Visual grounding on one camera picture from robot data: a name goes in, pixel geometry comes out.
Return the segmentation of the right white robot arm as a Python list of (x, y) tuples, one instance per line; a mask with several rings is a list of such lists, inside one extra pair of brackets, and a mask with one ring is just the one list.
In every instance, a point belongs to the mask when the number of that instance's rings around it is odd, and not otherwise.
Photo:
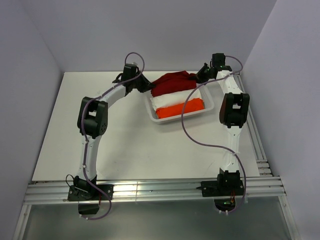
[(209, 66), (207, 63), (197, 72), (196, 82), (203, 84), (209, 80), (217, 80), (224, 94), (219, 111), (219, 121), (227, 131), (227, 146), (211, 145), (226, 150), (223, 165), (217, 176), (216, 189), (222, 195), (232, 190), (243, 190), (245, 181), (241, 180), (239, 161), (239, 144), (242, 128), (247, 121), (250, 96), (237, 85), (230, 66), (221, 63)]

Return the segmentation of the dark red t-shirt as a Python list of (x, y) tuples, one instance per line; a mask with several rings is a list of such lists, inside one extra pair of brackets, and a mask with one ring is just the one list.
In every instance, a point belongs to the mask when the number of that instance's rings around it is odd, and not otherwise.
[(196, 88), (197, 82), (189, 80), (187, 71), (166, 73), (153, 82), (155, 87), (151, 90), (151, 95), (157, 97)]

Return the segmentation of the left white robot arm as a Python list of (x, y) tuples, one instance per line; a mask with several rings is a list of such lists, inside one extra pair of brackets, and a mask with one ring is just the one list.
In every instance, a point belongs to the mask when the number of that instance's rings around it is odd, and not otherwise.
[(133, 89), (145, 93), (155, 85), (139, 71), (137, 76), (126, 79), (121, 73), (112, 82), (111, 88), (94, 98), (84, 97), (81, 101), (77, 127), (83, 136), (82, 160), (77, 175), (73, 179), (74, 188), (86, 200), (96, 197), (97, 187), (97, 155), (100, 140), (108, 127), (108, 110)]

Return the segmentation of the white plastic basket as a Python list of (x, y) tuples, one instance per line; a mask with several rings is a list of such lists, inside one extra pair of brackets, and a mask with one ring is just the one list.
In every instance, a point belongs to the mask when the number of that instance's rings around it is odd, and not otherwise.
[(156, 124), (195, 117), (214, 109), (215, 104), (207, 86), (201, 86), (192, 95), (192, 90), (152, 97), (148, 91), (143, 95), (149, 118)]

